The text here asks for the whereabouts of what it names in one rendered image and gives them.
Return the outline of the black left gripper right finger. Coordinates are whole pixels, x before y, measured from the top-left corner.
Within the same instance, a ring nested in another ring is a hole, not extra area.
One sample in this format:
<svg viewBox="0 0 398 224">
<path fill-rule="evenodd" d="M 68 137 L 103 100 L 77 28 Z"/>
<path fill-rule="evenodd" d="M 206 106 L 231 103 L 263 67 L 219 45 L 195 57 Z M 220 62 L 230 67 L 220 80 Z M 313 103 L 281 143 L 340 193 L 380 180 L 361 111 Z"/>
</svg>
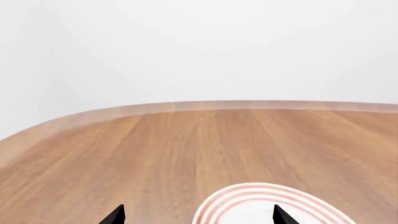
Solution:
<svg viewBox="0 0 398 224">
<path fill-rule="evenodd" d="M 292 218 L 285 210 L 283 210 L 278 205 L 274 205 L 272 219 L 274 224 L 299 224 L 294 218 Z"/>
</svg>

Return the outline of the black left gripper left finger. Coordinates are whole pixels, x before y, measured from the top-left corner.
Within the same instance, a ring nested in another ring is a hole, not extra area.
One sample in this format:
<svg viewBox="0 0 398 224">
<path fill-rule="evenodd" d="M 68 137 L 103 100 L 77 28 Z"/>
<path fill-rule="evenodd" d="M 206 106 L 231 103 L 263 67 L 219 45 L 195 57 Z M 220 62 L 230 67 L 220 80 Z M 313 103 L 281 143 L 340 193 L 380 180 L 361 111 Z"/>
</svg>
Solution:
<svg viewBox="0 0 398 224">
<path fill-rule="evenodd" d="M 125 211 L 124 205 L 121 204 L 115 208 L 108 216 L 103 218 L 98 224 L 124 224 Z"/>
</svg>

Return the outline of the white plate with red rings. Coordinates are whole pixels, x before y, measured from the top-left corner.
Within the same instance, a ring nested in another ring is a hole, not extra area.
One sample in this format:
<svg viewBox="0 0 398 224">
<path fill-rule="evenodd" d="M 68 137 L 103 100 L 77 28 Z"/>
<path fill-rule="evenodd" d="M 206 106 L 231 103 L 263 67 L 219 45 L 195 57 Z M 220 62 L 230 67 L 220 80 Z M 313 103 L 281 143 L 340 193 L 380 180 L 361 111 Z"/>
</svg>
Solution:
<svg viewBox="0 0 398 224">
<path fill-rule="evenodd" d="M 265 182 L 234 184 L 211 194 L 195 212 L 192 224 L 275 224 L 276 205 L 297 224 L 357 224 L 318 197 Z"/>
</svg>

